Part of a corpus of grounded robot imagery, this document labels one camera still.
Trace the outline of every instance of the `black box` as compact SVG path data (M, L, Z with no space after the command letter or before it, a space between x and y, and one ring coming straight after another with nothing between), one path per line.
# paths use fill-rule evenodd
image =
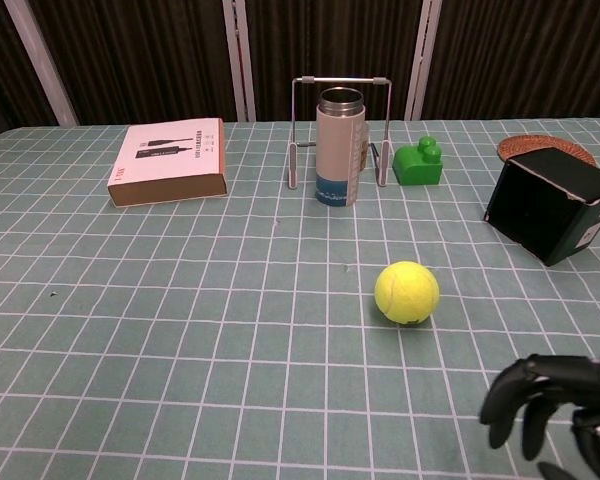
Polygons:
M600 169L556 148L510 158L484 220L554 265L600 230Z

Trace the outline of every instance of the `yellow tennis ball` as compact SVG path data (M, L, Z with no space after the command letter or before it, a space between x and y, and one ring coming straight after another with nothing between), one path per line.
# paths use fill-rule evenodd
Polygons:
M375 299L389 320L401 324L421 323L438 306L440 288L426 267L415 262L397 262L378 276Z

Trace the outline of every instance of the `green toy block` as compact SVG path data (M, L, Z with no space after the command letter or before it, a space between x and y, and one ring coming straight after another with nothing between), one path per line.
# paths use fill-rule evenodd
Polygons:
M393 173L400 185L438 185L442 174L442 150L433 137L422 137L417 147L400 147L393 159Z

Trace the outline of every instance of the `thermos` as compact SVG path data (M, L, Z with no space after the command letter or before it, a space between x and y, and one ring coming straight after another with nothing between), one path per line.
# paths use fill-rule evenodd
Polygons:
M316 198L330 206L351 205L358 196L369 135L362 93L347 87L324 90L316 124Z

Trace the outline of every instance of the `dark brown curtain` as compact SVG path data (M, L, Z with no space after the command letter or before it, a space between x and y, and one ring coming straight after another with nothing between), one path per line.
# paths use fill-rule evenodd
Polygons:
M29 1L80 123L236 119L222 2Z
M421 6L422 0L247 0L258 120L289 120L291 80L303 75L387 77L394 84L391 117L404 118ZM315 118L318 91L327 86L299 86L299 119ZM383 118L384 87L359 89L368 117Z
M0 0L0 133L40 125L57 125L57 120Z
M600 117L600 0L445 0L422 118Z

